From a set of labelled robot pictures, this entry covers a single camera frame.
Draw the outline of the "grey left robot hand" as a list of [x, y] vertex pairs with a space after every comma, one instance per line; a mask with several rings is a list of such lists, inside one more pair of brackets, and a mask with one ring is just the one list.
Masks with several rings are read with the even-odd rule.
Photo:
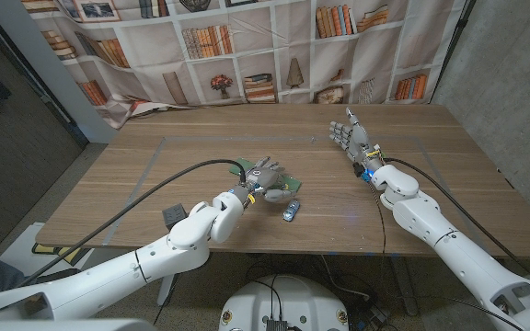
[[231, 189], [241, 202], [248, 199], [248, 195], [262, 197], [267, 202], [280, 202], [296, 195], [295, 191], [281, 188], [283, 167], [278, 162], [272, 162], [266, 156], [261, 158], [255, 165], [243, 170], [241, 175], [245, 181]]

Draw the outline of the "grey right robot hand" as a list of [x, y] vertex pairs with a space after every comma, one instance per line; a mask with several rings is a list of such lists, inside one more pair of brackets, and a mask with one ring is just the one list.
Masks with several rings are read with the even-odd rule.
[[330, 123], [329, 138], [346, 152], [352, 162], [371, 176], [385, 165], [381, 159], [380, 147], [371, 144], [367, 131], [349, 107], [346, 108], [346, 115], [348, 124], [336, 121]]

